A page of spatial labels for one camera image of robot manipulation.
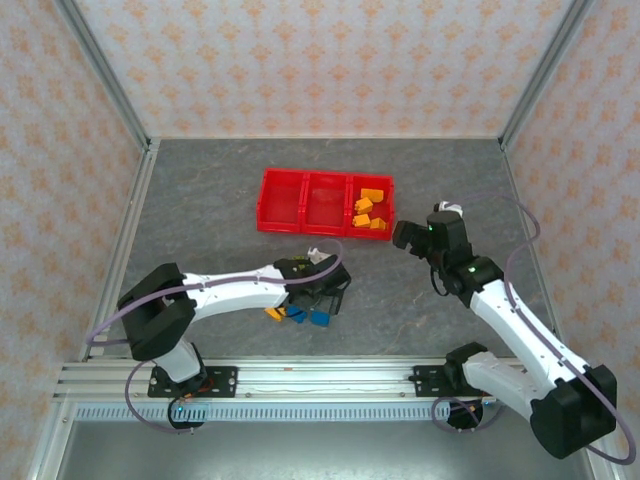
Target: red compartment tray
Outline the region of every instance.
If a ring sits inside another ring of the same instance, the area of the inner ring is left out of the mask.
[[[386,230],[352,226],[361,188],[384,191],[369,216]],[[386,175],[267,168],[256,206],[261,232],[304,233],[390,240],[394,220],[393,178]]]

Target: wall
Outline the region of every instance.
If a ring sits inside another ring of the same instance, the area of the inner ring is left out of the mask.
[[[152,136],[497,137],[570,0],[80,0]]]
[[[569,345],[614,371],[620,408],[636,434],[639,58],[637,2],[595,2],[509,149],[519,192],[542,221],[538,255]],[[640,468],[631,478],[640,478]]]
[[[0,9],[0,478],[77,357],[139,157],[50,0]]]

